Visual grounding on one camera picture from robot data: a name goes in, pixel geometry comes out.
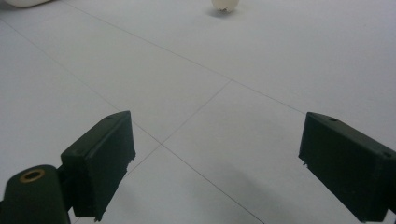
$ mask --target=white surface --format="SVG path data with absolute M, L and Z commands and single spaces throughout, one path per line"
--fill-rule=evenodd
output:
M 297 158 L 304 112 L 395 149 L 395 21 L 390 0 L 1 2 L 0 190 L 131 110 L 104 222 L 357 224 Z

